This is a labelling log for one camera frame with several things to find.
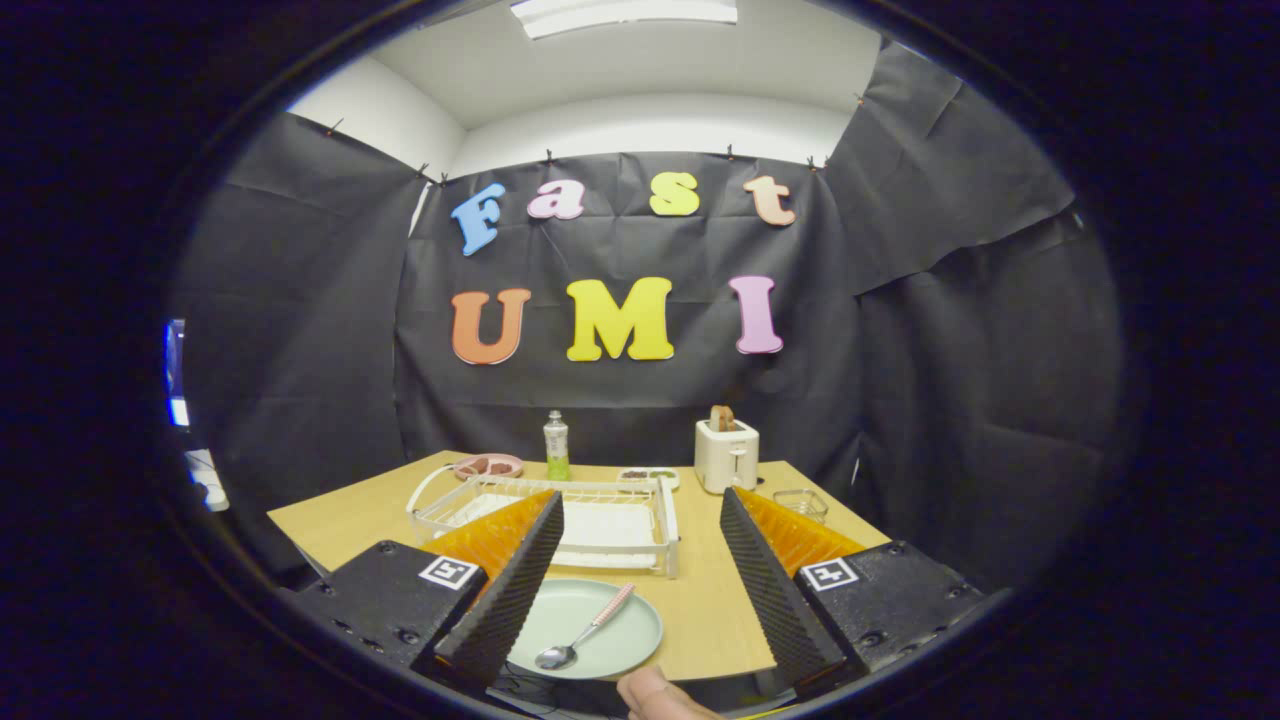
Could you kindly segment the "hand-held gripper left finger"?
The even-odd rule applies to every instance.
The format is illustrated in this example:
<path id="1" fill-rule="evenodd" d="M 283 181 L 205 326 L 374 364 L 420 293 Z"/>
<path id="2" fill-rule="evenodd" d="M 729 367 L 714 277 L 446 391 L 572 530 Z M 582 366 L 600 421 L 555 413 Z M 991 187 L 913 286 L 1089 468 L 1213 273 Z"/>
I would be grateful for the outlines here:
<path id="1" fill-rule="evenodd" d="M 291 606 L 375 661 L 481 689 L 499 675 L 564 530 L 545 489 L 424 547 L 383 539 Z"/>

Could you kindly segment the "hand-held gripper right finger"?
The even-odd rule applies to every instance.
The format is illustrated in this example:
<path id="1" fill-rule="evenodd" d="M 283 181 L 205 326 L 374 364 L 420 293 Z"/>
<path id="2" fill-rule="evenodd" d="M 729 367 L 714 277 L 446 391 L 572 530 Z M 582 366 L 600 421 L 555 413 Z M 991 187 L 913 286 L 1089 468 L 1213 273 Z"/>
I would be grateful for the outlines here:
<path id="1" fill-rule="evenodd" d="M 776 670 L 799 693 L 882 671 L 986 610 L 982 591 L 906 542 L 865 547 L 739 487 L 719 528 Z"/>

